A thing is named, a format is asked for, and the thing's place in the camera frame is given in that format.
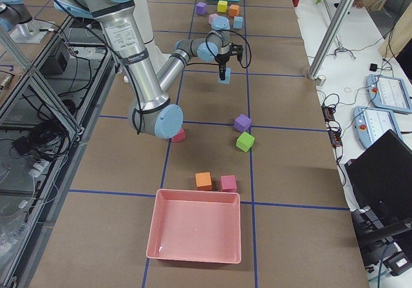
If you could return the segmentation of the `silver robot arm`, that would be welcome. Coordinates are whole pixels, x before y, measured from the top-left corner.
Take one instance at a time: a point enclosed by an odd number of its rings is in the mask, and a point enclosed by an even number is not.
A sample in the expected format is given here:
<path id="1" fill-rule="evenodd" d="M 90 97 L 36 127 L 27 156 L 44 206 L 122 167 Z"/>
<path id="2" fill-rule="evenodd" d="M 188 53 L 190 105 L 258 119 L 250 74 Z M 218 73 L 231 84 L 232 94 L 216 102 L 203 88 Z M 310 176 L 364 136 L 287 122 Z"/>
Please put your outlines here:
<path id="1" fill-rule="evenodd" d="M 12 31 L 18 24 L 26 24 L 33 17 L 23 0 L 1 0 L 1 28 Z"/>
<path id="2" fill-rule="evenodd" d="M 137 131 L 160 139 L 177 135 L 183 111 L 171 103 L 167 93 L 175 78 L 193 57 L 216 61 L 225 78 L 226 63 L 234 53 L 234 43 L 226 30 L 212 30 L 205 38 L 184 39 L 159 70 L 151 60 L 153 49 L 141 36 L 151 31 L 146 0 L 54 0 L 55 7 L 73 17 L 96 20 L 108 46 L 120 62 L 135 93 L 128 119 Z"/>

